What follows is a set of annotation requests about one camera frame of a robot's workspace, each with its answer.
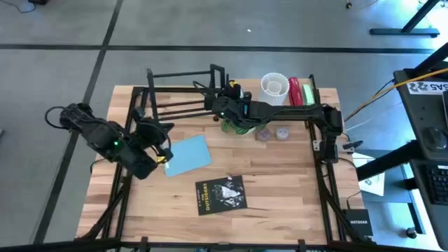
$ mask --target black book cover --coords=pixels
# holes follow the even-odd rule
[[[247,208],[243,176],[196,182],[199,215]]]

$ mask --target desk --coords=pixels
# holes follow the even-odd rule
[[[239,83],[257,99],[260,80],[245,79]],[[108,120],[125,124],[132,88],[115,86]],[[336,89],[319,90],[322,103],[340,107]],[[201,97],[198,93],[157,93],[157,103],[187,102]],[[225,134],[221,132],[221,124],[211,116],[173,122],[175,127],[169,133],[173,142],[205,134],[212,164],[171,178],[165,176],[160,166],[147,179],[132,179],[123,241],[139,242],[142,236],[147,236],[149,241],[161,243],[296,244],[298,239],[304,239],[307,244],[326,244],[312,145],[304,122],[270,122],[267,127],[272,132],[278,126],[288,126],[290,138],[266,143],[255,141],[253,134]],[[350,155],[341,157],[351,160]],[[78,236],[84,235],[105,210],[115,170],[115,164],[108,162],[94,166]],[[243,175],[248,208],[198,216],[195,182],[229,175]],[[348,162],[340,161],[335,164],[335,178],[339,200],[345,204],[348,196],[359,191],[356,170]],[[363,208],[361,194],[352,197],[350,204],[352,208]],[[115,213],[112,230],[116,219]],[[330,220],[336,239],[332,211]]]

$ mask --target black desk leg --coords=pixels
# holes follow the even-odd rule
[[[358,181],[363,181],[372,176],[385,172],[387,169],[401,165],[411,159],[418,159],[421,157],[421,149],[419,142],[413,140],[406,143],[404,146],[385,154],[382,157],[364,164],[356,169],[358,174]]]
[[[435,38],[440,35],[439,30],[435,28],[414,29],[414,27],[434,8],[439,0],[428,0],[414,17],[403,27],[403,29],[378,28],[370,29],[370,35],[429,35]]]

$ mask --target small round object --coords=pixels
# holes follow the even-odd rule
[[[415,230],[415,227],[410,227],[406,229],[406,236],[411,239],[417,238],[417,231]]]
[[[271,132],[267,128],[264,128],[257,133],[257,139],[259,141],[267,141],[269,138],[271,138]]]
[[[285,127],[280,127],[276,130],[275,137],[278,140],[287,140],[289,137],[289,130]]]

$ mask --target wooden tabletop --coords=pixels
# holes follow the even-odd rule
[[[239,82],[257,99],[260,80]],[[309,79],[299,82],[309,83]],[[340,108],[336,89],[319,90],[322,103]],[[131,92],[132,86],[115,86],[108,120],[124,126]],[[157,103],[201,98],[200,94],[160,93]],[[198,106],[201,104],[160,109],[159,112]],[[147,108],[146,112],[150,115],[151,109]],[[211,116],[173,122],[175,127],[169,133],[173,142],[205,135],[212,163],[170,178],[165,176],[163,166],[159,166],[147,179],[133,178],[124,241],[138,242],[142,236],[147,236],[152,242],[296,244],[298,239],[304,239],[307,244],[326,243],[311,141],[303,122],[270,122],[267,127],[271,132],[278,126],[286,126],[290,137],[286,141],[272,137],[268,142],[256,141],[254,134],[223,133],[221,124],[214,122]],[[351,160],[349,155],[339,156]],[[115,170],[116,164],[107,161],[94,166],[77,236],[85,234],[107,207]],[[229,175],[243,176],[248,208],[198,216],[195,182]],[[345,207],[346,198],[359,191],[356,171],[348,162],[339,161],[335,164],[335,177],[340,202]],[[361,194],[350,198],[350,205],[363,208]],[[336,239],[337,226],[332,211],[330,218]],[[112,235],[115,226],[113,221]]]

